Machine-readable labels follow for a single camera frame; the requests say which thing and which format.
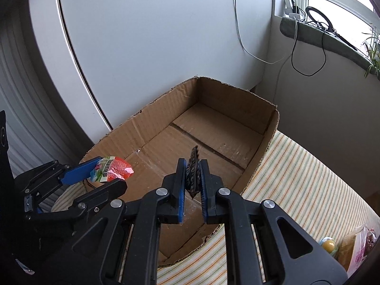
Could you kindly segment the red green jelly cup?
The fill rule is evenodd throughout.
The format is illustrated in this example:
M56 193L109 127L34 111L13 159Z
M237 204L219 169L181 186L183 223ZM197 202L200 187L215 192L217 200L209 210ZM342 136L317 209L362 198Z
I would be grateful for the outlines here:
M133 174L134 170L127 161L116 156L107 156L97 161L90 172L90 181L106 183L114 179L126 180Z

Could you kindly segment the black patterned candy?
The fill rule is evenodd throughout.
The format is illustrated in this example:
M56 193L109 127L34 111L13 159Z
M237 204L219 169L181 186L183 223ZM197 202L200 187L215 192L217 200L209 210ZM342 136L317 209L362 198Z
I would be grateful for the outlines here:
M185 189L193 199L200 192L200 164L198 146L192 148L186 168Z

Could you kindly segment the bagged sliced bread loaf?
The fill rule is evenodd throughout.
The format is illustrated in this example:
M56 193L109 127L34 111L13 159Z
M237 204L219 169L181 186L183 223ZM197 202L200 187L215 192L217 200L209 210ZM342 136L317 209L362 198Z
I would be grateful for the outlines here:
M361 266L377 242L374 229L362 225L346 235L337 251L337 260L346 270L348 277Z

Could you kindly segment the brown cardboard box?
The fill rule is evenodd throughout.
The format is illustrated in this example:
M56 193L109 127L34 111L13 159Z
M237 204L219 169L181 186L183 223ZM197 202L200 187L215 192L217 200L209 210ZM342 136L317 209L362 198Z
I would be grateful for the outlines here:
M241 193L276 132L279 112L269 101L208 77L176 85L104 136L85 155L116 156L133 175L122 200L141 199L176 171L206 160L224 187Z

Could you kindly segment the white cabinet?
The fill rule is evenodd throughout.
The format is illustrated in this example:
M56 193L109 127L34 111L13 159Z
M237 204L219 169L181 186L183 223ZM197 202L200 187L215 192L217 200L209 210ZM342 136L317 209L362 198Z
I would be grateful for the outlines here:
M173 86L263 76L272 0L28 0L48 74L91 141Z

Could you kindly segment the potted spider plant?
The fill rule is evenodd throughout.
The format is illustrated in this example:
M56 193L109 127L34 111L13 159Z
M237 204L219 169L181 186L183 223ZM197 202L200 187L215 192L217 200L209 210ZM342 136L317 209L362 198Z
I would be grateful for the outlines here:
M363 34L366 35L363 45L366 50L367 60L369 61L365 77L368 77L369 74L373 74L379 79L379 30L377 28L372 28L370 33Z

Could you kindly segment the white power strip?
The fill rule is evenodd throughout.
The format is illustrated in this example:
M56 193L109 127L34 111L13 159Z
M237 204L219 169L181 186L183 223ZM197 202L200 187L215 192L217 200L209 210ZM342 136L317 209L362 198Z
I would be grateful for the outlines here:
M292 19L300 20L299 9L294 0L284 0L285 2L285 15Z

